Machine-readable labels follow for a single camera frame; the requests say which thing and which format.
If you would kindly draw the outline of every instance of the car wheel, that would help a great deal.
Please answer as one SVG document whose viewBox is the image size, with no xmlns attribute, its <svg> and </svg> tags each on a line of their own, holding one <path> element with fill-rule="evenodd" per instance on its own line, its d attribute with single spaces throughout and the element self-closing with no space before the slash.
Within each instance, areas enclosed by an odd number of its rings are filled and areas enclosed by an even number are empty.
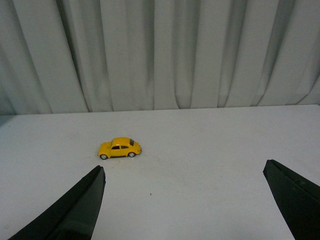
<svg viewBox="0 0 320 240">
<path fill-rule="evenodd" d="M 100 155 L 100 158 L 101 158 L 102 160 L 106 160 L 106 159 L 108 158 L 108 156 L 105 155 L 105 154 L 101 154 L 101 155 Z"/>
<path fill-rule="evenodd" d="M 130 158 L 133 158 L 135 155 L 136 155 L 136 154 L 135 154 L 134 152 L 129 152 L 129 154 L 128 154 L 128 156 L 129 156 Z"/>
</svg>

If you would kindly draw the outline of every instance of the curtain fold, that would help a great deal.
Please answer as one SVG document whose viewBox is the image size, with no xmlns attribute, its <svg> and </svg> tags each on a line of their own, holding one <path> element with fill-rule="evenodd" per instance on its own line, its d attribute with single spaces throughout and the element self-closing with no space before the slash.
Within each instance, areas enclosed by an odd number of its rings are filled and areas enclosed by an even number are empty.
<svg viewBox="0 0 320 240">
<path fill-rule="evenodd" d="M 3 0 L 0 115 L 320 103 L 318 0 Z"/>
</svg>

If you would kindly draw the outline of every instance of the yellow toy car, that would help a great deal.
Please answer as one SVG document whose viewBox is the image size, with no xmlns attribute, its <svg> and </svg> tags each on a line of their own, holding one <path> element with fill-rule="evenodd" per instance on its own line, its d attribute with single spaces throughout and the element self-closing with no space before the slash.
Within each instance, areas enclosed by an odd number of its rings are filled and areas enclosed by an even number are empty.
<svg viewBox="0 0 320 240">
<path fill-rule="evenodd" d="M 101 144 L 98 156 L 102 160 L 116 157 L 131 157 L 141 153 L 138 142 L 128 137 L 115 137 L 112 141 Z"/>
</svg>

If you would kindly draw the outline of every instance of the table surface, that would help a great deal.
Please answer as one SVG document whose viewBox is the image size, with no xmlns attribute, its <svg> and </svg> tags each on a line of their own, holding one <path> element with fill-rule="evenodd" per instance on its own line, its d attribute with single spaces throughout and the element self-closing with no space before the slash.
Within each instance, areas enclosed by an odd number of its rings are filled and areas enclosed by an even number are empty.
<svg viewBox="0 0 320 240">
<path fill-rule="evenodd" d="M 319 120 L 318 105 L 1 116 L 0 239 L 101 165 L 93 240 L 293 240 L 263 169 L 320 185 Z M 142 154 L 99 159 L 120 136 Z"/>
</svg>

